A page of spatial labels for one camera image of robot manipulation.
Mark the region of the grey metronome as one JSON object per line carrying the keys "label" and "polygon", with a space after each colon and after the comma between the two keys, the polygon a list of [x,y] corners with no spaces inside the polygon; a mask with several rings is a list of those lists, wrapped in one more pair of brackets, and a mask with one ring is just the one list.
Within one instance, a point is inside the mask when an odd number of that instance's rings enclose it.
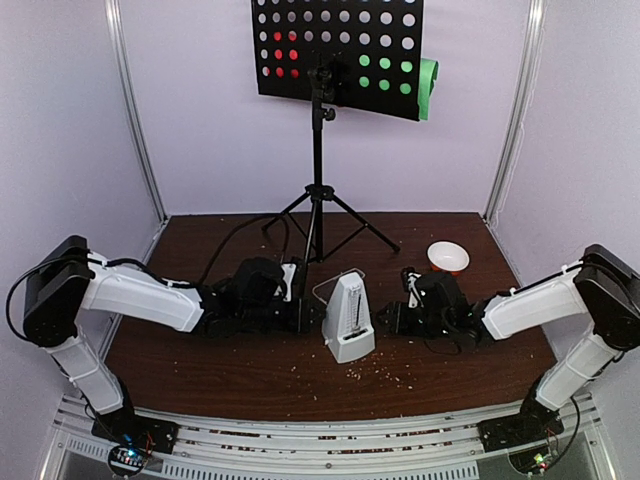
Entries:
{"label": "grey metronome", "polygon": [[322,335],[338,364],[362,359],[375,350],[366,286],[358,271],[337,278],[326,307]]}

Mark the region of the clear plastic metronome cover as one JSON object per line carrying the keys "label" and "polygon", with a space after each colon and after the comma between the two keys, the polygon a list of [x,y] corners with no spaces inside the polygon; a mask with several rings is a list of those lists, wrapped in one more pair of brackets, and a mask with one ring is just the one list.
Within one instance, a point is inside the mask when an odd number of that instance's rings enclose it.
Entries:
{"label": "clear plastic metronome cover", "polygon": [[327,307],[356,308],[364,291],[366,274],[358,268],[353,268],[312,288],[313,296]]}

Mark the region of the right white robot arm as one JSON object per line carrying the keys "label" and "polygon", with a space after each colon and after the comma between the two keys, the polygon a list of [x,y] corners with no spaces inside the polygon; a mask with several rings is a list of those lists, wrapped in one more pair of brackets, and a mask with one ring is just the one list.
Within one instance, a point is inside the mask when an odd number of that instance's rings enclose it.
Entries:
{"label": "right white robot arm", "polygon": [[522,441],[535,440],[578,390],[639,346],[639,274],[599,244],[555,274],[475,303],[451,273],[408,267],[401,281],[407,299],[375,316],[398,336],[486,344],[570,317],[588,319],[582,337],[534,382],[514,417],[512,430]]}

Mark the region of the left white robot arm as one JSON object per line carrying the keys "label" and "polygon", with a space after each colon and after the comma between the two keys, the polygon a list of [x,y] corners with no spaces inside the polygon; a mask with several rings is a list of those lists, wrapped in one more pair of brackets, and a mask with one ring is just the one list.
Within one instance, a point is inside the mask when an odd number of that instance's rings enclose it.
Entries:
{"label": "left white robot arm", "polygon": [[72,235],[26,277],[23,335],[47,351],[86,397],[97,421],[123,444],[144,433],[124,382],[76,323],[82,310],[150,321],[205,338],[236,333],[307,333],[317,310],[304,297],[298,260],[254,257],[214,284],[166,279],[141,262],[109,260]]}

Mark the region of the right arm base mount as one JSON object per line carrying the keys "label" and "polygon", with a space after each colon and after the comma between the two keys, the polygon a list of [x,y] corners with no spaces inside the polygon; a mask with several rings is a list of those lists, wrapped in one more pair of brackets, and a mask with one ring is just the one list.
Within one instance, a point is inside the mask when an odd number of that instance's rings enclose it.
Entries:
{"label": "right arm base mount", "polygon": [[548,431],[555,434],[564,432],[563,422],[559,418],[543,423],[539,419],[521,414],[483,420],[478,423],[477,428],[485,452],[545,440]]}

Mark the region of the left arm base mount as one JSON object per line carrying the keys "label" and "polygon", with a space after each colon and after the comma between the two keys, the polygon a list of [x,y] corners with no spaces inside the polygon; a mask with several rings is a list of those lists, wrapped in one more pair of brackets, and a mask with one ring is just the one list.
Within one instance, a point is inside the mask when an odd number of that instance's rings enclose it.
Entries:
{"label": "left arm base mount", "polygon": [[179,425],[177,423],[135,415],[132,420],[107,420],[99,417],[91,434],[141,451],[171,454]]}

